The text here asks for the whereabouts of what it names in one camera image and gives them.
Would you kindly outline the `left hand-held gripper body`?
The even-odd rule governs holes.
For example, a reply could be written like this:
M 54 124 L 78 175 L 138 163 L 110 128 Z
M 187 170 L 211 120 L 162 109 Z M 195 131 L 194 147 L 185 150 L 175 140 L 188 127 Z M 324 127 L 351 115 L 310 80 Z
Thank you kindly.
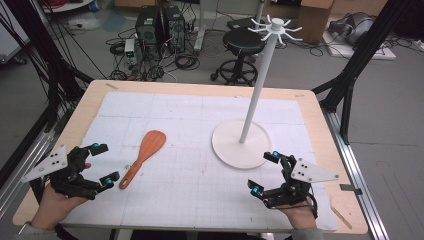
M 86 169 L 86 159 L 91 155 L 89 146 L 74 147 L 69 153 L 62 145 L 21 178 L 23 183 L 48 177 L 51 187 L 68 197 L 83 197 L 94 200 L 100 184 L 86 180 L 81 172 Z

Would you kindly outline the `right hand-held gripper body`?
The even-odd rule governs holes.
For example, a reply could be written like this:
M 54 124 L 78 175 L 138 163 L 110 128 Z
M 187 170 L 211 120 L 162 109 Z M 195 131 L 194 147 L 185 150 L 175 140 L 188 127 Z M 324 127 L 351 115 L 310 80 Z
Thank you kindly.
M 306 201 L 308 197 L 316 203 L 310 193 L 311 184 L 339 179 L 339 175 L 302 158 L 280 154 L 279 163 L 285 182 L 276 189 L 263 192 L 263 202 L 267 208 L 281 205 L 294 205 Z

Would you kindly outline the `wooden spatula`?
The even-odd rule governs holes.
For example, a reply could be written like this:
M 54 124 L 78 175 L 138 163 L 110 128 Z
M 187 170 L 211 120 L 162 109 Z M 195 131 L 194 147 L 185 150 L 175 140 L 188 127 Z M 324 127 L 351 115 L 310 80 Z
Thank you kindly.
M 137 159 L 133 162 L 119 183 L 120 189 L 126 189 L 129 186 L 142 164 L 159 151 L 165 142 L 166 135 L 161 131 L 151 130 L 145 134 L 140 145 Z

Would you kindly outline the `white utensil rack stand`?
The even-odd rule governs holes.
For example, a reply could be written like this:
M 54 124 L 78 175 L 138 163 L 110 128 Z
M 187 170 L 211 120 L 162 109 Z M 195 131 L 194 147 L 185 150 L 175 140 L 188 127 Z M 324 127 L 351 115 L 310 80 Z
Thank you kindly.
M 300 41 L 300 38 L 294 38 L 290 33 L 300 31 L 301 27 L 288 28 L 290 20 L 267 16 L 266 23 L 262 24 L 256 20 L 253 20 L 253 23 L 255 28 L 250 29 L 251 32 L 266 32 L 262 38 L 266 46 L 246 118 L 222 122 L 215 128 L 211 139 L 216 156 L 225 164 L 237 169 L 254 169 L 265 163 L 263 153 L 271 150 L 272 140 L 267 130 L 253 121 L 253 117 L 276 43 L 283 43 L 283 36 Z

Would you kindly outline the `black tape piece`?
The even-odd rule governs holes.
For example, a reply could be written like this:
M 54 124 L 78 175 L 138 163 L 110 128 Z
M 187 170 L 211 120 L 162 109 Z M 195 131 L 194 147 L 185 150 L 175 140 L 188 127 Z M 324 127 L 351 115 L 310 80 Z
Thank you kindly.
M 355 195 L 362 195 L 362 190 L 360 188 L 356 188 L 355 186 L 351 185 L 351 184 L 340 184 L 340 189 L 342 191 L 350 191 L 353 192 Z

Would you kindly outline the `thin wooden strip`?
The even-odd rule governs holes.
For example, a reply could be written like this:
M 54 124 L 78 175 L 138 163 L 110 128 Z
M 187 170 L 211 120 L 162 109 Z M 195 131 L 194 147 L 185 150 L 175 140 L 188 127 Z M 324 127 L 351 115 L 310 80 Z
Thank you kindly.
M 348 229 L 352 229 L 352 225 L 349 223 L 349 221 L 332 205 L 330 206 L 331 210 L 333 211 L 333 213 L 344 223 L 344 225 L 348 228 Z

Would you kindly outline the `white grid mat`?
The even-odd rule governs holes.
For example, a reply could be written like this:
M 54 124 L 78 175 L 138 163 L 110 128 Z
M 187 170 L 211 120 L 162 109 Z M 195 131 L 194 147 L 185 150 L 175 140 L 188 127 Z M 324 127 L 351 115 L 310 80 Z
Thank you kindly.
M 76 208 L 67 225 L 151 229 L 284 232 L 287 218 L 251 195 L 253 180 L 267 189 L 284 178 L 279 165 L 263 161 L 253 169 L 224 163 L 212 148 L 215 128 L 242 121 L 248 99 L 110 92 L 91 123 L 84 144 L 105 143 L 107 152 L 90 158 L 87 179 L 125 174 L 136 160 L 142 138 L 163 132 L 165 145 L 149 158 L 126 189 L 113 187 Z

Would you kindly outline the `small white power supply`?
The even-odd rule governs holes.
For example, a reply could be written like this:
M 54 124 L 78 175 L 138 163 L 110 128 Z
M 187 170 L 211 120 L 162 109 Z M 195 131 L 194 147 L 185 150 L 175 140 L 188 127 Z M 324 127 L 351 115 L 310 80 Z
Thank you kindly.
M 127 39 L 125 41 L 125 49 L 124 53 L 127 59 L 127 63 L 130 66 L 134 66 L 136 64 L 136 54 L 135 54 L 135 40 Z

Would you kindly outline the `black round stool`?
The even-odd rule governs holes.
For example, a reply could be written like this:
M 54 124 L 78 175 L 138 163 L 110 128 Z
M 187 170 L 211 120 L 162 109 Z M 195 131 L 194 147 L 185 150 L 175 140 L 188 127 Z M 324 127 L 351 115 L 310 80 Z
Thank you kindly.
M 236 59 L 223 62 L 210 75 L 210 79 L 215 81 L 221 77 L 226 85 L 253 86 L 258 77 L 258 70 L 246 57 L 253 57 L 265 48 L 261 36 L 247 28 L 236 28 L 226 32 L 222 41 Z

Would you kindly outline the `tall cardboard box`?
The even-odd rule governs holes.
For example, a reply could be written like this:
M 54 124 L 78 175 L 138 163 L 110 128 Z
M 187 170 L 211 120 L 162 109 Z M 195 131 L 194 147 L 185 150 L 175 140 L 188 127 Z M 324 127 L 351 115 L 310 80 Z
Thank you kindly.
M 310 44 L 319 43 L 325 31 L 334 0 L 301 0 L 296 33 L 298 38 Z

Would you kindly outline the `white metal stand leg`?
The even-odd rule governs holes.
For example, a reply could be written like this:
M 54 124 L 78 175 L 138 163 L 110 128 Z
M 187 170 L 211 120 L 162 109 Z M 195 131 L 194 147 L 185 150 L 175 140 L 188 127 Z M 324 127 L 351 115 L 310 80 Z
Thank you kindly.
M 198 26 L 198 31 L 197 31 L 197 37 L 195 39 L 195 43 L 194 43 L 194 51 L 196 53 L 199 53 L 201 51 L 202 45 L 203 45 L 203 40 L 204 40 L 204 35 L 205 35 L 205 22 L 204 22 L 204 12 L 205 12 L 205 3 L 206 0 L 199 0 L 199 26 Z
M 258 24 L 261 23 L 261 18 L 262 18 L 262 13 L 263 13 L 263 9 L 265 6 L 265 1 L 266 0 L 259 0 L 258 2 L 258 7 L 257 7 L 257 11 L 256 11 L 256 15 L 255 15 L 255 23 L 254 23 L 254 29 L 258 29 L 259 26 Z

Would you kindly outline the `white round table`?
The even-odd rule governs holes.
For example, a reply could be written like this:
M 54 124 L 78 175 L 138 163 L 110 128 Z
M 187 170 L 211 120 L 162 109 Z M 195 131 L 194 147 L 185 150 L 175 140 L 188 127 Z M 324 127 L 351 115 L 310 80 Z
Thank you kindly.
M 66 3 L 59 4 L 58 6 L 52 6 L 49 4 L 42 4 L 42 9 L 45 13 L 53 12 L 53 13 L 59 13 L 59 12 L 65 12 L 70 10 L 79 9 L 81 7 L 88 7 L 89 4 L 93 0 L 82 0 L 81 2 L 71 2 L 70 0 L 67 0 Z

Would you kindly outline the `white floor board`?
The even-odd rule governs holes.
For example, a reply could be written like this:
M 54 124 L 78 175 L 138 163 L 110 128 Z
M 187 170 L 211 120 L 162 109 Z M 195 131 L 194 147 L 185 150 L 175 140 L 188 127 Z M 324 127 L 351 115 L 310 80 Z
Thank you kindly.
M 336 33 L 325 31 L 322 36 L 323 43 L 332 57 L 351 58 L 355 53 L 353 46 L 349 45 L 342 37 Z M 373 60 L 395 60 L 395 54 L 384 44 L 382 44 L 372 57 Z

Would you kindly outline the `grey device on floor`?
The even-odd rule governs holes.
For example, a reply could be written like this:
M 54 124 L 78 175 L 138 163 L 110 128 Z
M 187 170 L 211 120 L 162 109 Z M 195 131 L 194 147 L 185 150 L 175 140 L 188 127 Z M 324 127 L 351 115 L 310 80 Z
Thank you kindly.
M 370 30 L 375 19 L 364 12 L 347 13 L 329 23 L 328 32 L 337 33 L 349 45 L 357 45 Z

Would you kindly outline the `black metal frame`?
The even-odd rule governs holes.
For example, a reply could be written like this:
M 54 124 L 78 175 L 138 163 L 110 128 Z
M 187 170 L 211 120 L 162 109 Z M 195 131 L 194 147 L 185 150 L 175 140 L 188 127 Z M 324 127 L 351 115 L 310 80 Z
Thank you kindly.
M 66 102 L 78 102 L 82 98 L 85 90 L 77 79 L 84 83 L 91 83 L 93 78 L 73 67 L 63 58 L 29 0 L 3 1 L 41 57 L 42 63 L 33 58 L 31 49 L 11 25 L 1 18 L 0 14 L 0 23 L 30 57 L 39 78 L 48 84 L 48 107 L 42 116 L 46 121 L 47 129 L 51 130 L 59 120 L 59 107 Z
M 413 1 L 388 0 L 341 73 L 313 89 L 315 94 L 329 91 L 327 96 L 320 101 L 320 106 L 326 112 L 335 113 L 338 104 L 343 102 L 339 134 L 347 145 L 349 145 L 349 121 L 356 80 Z

